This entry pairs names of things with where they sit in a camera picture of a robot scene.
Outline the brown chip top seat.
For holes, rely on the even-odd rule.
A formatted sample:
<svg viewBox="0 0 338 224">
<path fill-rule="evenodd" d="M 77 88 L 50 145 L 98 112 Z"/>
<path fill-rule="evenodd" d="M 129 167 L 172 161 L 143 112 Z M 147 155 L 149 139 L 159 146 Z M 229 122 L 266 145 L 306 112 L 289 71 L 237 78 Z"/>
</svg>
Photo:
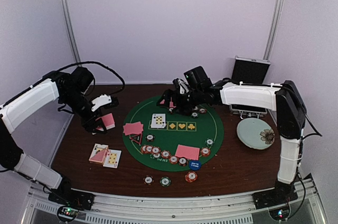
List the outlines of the brown chip top seat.
<svg viewBox="0 0 338 224">
<path fill-rule="evenodd" d="M 146 140 L 148 142 L 152 142 L 152 141 L 154 141 L 154 139 L 155 139 L 155 136 L 153 134 L 147 134 L 146 135 Z"/>
</svg>

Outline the card deck box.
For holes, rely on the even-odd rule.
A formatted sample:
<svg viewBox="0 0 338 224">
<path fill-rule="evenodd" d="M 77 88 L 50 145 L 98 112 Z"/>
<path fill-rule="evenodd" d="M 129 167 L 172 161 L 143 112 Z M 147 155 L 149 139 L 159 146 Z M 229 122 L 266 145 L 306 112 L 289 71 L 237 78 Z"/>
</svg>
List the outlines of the card deck box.
<svg viewBox="0 0 338 224">
<path fill-rule="evenodd" d="M 109 146 L 96 143 L 89 157 L 89 162 L 103 165 L 108 155 Z"/>
</svg>

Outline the red-backed card top seat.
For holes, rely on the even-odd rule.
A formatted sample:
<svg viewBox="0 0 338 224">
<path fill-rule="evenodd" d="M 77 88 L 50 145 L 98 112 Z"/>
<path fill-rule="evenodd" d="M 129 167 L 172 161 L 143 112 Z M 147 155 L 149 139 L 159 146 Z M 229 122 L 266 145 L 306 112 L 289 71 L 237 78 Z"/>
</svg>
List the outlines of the red-backed card top seat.
<svg viewBox="0 0 338 224">
<path fill-rule="evenodd" d="M 163 99 L 162 101 L 160 101 L 160 106 L 161 107 L 165 107 L 165 108 L 175 108 L 175 105 L 172 101 L 172 98 L 169 99 Z"/>
</svg>

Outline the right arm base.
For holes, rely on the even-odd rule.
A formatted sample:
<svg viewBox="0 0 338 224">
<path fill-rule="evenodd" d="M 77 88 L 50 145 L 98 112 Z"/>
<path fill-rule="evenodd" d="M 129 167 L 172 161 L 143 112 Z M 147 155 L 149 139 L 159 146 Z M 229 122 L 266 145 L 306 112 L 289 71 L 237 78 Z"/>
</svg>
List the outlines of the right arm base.
<svg viewBox="0 0 338 224">
<path fill-rule="evenodd" d="M 255 192 L 252 194 L 252 198 L 256 209 L 270 208 L 280 204 L 286 204 L 288 201 L 294 201 L 298 199 L 296 192 L 285 194 L 278 192 L 275 189 Z"/>
</svg>

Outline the red-backed card deck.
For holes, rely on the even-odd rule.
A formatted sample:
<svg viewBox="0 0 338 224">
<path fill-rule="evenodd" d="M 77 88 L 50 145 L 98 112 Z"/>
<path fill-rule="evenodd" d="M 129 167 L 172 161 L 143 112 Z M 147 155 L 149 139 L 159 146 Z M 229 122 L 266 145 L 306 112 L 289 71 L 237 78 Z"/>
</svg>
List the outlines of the red-backed card deck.
<svg viewBox="0 0 338 224">
<path fill-rule="evenodd" d="M 102 120 L 106 130 L 115 128 L 115 120 L 112 113 L 101 116 L 100 118 L 98 118 L 98 120 L 99 119 Z"/>
</svg>

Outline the red five poker chip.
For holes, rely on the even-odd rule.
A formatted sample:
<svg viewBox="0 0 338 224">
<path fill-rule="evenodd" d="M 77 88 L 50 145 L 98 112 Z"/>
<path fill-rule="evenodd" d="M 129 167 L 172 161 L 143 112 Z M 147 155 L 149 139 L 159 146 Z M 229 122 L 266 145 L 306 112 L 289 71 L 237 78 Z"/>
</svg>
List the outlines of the red five poker chip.
<svg viewBox="0 0 338 224">
<path fill-rule="evenodd" d="M 203 147 L 201 149 L 201 155 L 202 156 L 209 156 L 211 154 L 211 150 L 208 147 Z"/>
</svg>

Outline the green chip top seat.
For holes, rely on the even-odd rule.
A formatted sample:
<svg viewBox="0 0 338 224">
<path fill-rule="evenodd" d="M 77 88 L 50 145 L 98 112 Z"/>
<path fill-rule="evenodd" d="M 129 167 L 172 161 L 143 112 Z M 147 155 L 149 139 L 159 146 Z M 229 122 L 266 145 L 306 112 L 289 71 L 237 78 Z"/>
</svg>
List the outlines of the green chip top seat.
<svg viewBox="0 0 338 224">
<path fill-rule="evenodd" d="M 197 118 L 199 115 L 198 115 L 198 113 L 193 112 L 191 116 L 192 116 L 193 118 Z"/>
</svg>

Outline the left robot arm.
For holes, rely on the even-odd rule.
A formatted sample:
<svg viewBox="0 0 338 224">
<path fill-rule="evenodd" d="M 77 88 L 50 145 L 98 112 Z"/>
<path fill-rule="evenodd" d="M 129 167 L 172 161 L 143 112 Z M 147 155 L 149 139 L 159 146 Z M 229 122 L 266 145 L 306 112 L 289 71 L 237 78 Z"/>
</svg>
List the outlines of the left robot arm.
<svg viewBox="0 0 338 224">
<path fill-rule="evenodd" d="M 58 111 L 78 115 L 85 131 L 105 134 L 109 127 L 104 123 L 101 110 L 116 107 L 119 101 L 114 92 L 88 99 L 86 92 L 95 77 L 86 65 L 88 62 L 75 63 L 72 72 L 66 72 L 70 65 L 53 70 L 1 105 L 3 171 L 16 172 L 55 190 L 55 196 L 65 205 L 74 203 L 76 193 L 62 184 L 64 177 L 60 173 L 26 154 L 15 142 L 13 133 L 45 106 L 58 102 L 61 105 Z"/>
</svg>

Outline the green poker chip stack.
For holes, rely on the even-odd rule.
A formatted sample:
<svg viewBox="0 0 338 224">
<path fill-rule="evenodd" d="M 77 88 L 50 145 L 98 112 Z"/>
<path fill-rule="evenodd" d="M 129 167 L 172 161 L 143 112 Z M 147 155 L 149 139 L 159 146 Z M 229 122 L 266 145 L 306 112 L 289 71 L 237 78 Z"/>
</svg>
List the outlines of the green poker chip stack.
<svg viewBox="0 0 338 224">
<path fill-rule="evenodd" d="M 159 180 L 159 183 L 161 186 L 167 187 L 171 185 L 171 179 L 167 176 L 164 176 Z"/>
</svg>

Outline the green chip seat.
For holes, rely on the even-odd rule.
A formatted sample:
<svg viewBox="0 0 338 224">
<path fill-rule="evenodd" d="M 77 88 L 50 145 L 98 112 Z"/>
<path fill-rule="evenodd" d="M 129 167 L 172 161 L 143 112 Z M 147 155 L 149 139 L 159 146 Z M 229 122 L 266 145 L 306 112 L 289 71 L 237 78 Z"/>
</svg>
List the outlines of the green chip seat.
<svg viewBox="0 0 338 224">
<path fill-rule="evenodd" d="M 193 118 L 197 118 L 199 115 L 198 115 L 198 113 L 193 112 L 191 116 L 192 116 Z"/>
<path fill-rule="evenodd" d="M 208 138 L 208 139 L 205 141 L 205 143 L 206 143 L 207 146 L 212 146 L 212 145 L 214 144 L 214 141 L 213 141 L 213 139 Z"/>
</svg>

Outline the single red-backed card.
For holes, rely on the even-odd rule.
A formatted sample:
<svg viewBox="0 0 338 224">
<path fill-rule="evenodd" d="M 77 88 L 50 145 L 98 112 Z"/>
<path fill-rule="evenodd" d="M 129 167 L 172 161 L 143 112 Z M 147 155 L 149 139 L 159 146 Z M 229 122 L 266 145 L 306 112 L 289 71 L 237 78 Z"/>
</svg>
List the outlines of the single red-backed card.
<svg viewBox="0 0 338 224">
<path fill-rule="evenodd" d="M 123 126 L 123 133 L 125 136 L 135 134 L 136 131 L 137 131 L 137 124 L 135 123 L 126 123 Z"/>
</svg>

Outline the orange-red poker chip stack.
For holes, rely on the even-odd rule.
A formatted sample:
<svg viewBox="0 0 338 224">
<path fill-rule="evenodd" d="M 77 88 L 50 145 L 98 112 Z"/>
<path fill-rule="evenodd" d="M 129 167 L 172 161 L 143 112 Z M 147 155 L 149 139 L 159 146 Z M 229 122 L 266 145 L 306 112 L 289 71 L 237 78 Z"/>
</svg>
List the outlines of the orange-red poker chip stack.
<svg viewBox="0 0 338 224">
<path fill-rule="evenodd" d="M 192 182 L 196 181 L 197 179 L 198 179 L 198 175 L 194 171 L 189 171 L 185 175 L 185 180 L 188 183 L 192 183 Z"/>
</svg>

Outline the blue small blind button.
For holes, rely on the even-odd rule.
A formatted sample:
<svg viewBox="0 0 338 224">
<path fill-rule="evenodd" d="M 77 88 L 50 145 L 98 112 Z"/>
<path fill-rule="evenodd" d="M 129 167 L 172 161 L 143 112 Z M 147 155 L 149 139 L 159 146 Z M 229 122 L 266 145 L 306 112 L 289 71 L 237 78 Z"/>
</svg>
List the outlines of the blue small blind button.
<svg viewBox="0 0 338 224">
<path fill-rule="evenodd" d="M 197 160 L 190 160 L 189 161 L 189 169 L 193 171 L 197 171 L 201 168 L 201 162 Z"/>
</svg>

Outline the red-backed card seat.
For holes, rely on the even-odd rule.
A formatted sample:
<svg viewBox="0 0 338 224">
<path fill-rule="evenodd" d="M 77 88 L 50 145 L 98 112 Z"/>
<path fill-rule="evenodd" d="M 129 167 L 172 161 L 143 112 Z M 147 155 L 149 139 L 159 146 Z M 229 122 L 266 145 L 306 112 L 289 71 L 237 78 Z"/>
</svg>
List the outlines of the red-backed card seat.
<svg viewBox="0 0 338 224">
<path fill-rule="evenodd" d="M 175 156 L 184 157 L 186 159 L 192 160 L 192 150 L 194 147 L 178 144 Z"/>
<path fill-rule="evenodd" d="M 172 101 L 172 98 L 169 99 L 163 99 L 162 101 L 160 101 L 160 106 L 161 107 L 165 107 L 165 108 L 175 108 L 175 105 Z"/>
</svg>

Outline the black red all-in triangle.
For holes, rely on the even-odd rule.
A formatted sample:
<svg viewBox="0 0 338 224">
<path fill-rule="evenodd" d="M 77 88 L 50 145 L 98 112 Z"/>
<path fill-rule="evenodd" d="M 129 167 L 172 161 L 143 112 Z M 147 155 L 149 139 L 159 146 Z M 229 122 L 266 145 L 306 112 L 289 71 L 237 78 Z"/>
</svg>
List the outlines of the black red all-in triangle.
<svg viewBox="0 0 338 224">
<path fill-rule="evenodd" d="M 141 145 L 142 140 L 143 140 L 143 134 L 142 134 L 142 133 L 140 133 L 140 134 L 131 134 L 131 135 L 129 136 L 129 139 L 130 139 L 132 142 L 134 142 L 134 143 L 136 143 L 136 144 L 138 144 L 138 145 Z"/>
</svg>

